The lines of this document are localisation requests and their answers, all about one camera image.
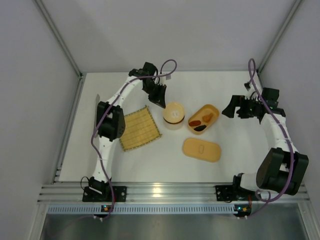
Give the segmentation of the orange fried food piece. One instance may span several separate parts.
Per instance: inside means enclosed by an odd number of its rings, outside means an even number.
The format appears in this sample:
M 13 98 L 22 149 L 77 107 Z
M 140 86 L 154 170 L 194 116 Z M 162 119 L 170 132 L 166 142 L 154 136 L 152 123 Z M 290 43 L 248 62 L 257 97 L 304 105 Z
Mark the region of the orange fried food piece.
M 207 115 L 204 115 L 204 116 L 202 117 L 202 120 L 203 120 L 205 123 L 209 123 L 209 122 L 211 121 L 213 115 L 214 115 L 214 114 L 213 114 L 212 112 L 209 113 L 209 114 L 207 114 Z

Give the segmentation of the round beige lid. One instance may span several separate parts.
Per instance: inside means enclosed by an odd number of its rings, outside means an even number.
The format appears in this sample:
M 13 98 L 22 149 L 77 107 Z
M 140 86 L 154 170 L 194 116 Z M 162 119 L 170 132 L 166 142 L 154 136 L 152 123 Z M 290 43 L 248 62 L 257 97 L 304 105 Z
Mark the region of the round beige lid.
M 168 117 L 170 121 L 173 122 L 174 119 L 178 119 L 182 116 L 185 116 L 185 109 L 183 105 L 179 102 L 169 102 L 163 110 L 162 116 Z

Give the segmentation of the black spiky food piece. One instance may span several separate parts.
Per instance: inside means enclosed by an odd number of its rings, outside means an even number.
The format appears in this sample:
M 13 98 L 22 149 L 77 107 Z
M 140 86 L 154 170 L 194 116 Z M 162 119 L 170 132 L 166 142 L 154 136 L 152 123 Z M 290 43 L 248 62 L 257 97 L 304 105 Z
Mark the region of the black spiky food piece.
M 206 125 L 199 125 L 195 127 L 193 130 L 196 132 L 202 132 L 207 126 Z

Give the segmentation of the red-brown sausage food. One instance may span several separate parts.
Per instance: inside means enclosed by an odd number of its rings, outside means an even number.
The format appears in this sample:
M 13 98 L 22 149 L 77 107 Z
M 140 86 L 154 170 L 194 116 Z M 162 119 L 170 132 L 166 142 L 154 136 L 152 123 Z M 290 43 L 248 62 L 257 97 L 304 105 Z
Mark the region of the red-brown sausage food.
M 202 122 L 201 122 L 200 120 L 193 120 L 193 121 L 190 121 L 190 122 L 188 123 L 188 125 L 189 125 L 190 127 L 200 126 L 201 124 L 202 124 Z

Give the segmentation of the beige oval lunch box lid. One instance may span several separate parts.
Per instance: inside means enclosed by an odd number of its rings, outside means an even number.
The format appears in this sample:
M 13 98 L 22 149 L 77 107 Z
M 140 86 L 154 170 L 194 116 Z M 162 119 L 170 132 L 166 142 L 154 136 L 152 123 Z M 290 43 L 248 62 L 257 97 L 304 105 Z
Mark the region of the beige oval lunch box lid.
M 222 154 L 221 147 L 217 143 L 198 138 L 187 138 L 182 151 L 188 157 L 210 163 L 218 162 Z

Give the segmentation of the metal tongs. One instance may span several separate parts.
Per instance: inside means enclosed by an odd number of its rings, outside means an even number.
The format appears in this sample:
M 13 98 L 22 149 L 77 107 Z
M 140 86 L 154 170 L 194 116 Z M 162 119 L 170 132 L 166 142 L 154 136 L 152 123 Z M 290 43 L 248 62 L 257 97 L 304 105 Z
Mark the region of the metal tongs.
M 97 125 L 97 112 L 98 112 L 98 104 L 100 102 L 100 95 L 97 94 L 95 98 L 95 106 L 94 106 L 94 121 L 93 121 L 93 129 L 96 128 Z

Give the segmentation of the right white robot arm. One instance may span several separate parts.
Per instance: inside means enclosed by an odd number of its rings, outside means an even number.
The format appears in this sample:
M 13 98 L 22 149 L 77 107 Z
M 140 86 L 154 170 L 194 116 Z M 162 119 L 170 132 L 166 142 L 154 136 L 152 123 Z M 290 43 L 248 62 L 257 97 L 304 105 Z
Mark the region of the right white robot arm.
M 262 100 L 249 96 L 233 95 L 222 114 L 228 118 L 257 118 L 268 144 L 268 153 L 255 173 L 240 173 L 233 179 L 241 190 L 259 189 L 294 196 L 302 183 L 309 158 L 299 153 L 286 127 L 286 114 L 278 107 L 279 90 L 263 88 Z

